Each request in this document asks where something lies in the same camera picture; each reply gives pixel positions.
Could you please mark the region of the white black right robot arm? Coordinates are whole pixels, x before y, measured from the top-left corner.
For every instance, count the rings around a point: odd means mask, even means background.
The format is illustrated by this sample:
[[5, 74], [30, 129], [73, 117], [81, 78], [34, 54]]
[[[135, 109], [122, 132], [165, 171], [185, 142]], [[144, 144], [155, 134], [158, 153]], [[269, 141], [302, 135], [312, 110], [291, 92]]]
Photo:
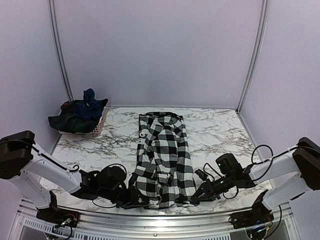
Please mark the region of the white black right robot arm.
[[234, 228], [267, 223], [274, 219], [273, 209], [292, 201], [308, 191], [320, 189], [320, 147], [307, 137], [286, 151], [259, 163], [242, 167], [232, 153], [216, 159], [221, 176], [211, 181], [202, 170], [196, 174], [203, 183], [191, 197], [194, 202], [212, 202], [220, 199], [231, 188], [250, 189], [266, 181], [288, 175], [289, 178], [272, 189], [261, 192], [249, 210], [231, 214]]

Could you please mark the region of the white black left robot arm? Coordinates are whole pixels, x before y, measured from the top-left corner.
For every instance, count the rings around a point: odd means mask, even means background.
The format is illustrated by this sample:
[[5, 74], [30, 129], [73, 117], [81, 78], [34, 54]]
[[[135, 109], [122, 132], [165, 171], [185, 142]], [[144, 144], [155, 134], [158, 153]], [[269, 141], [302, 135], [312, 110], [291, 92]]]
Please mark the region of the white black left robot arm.
[[37, 209], [40, 220], [61, 226], [76, 226], [80, 213], [58, 207], [57, 197], [35, 178], [40, 176], [78, 199], [109, 200], [116, 208], [146, 207], [149, 199], [133, 185], [126, 186], [127, 172], [119, 164], [86, 172], [78, 165], [69, 168], [35, 142], [35, 134], [25, 130], [0, 140], [0, 178], [15, 185]]

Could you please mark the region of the black white plaid shirt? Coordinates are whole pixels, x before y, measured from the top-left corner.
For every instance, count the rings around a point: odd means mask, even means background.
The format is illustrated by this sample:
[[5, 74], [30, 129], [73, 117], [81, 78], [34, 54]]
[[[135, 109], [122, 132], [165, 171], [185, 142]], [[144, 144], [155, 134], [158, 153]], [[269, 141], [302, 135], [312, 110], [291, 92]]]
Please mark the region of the black white plaid shirt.
[[181, 115], [147, 112], [138, 117], [134, 186], [149, 199], [146, 209], [197, 206], [187, 130]]

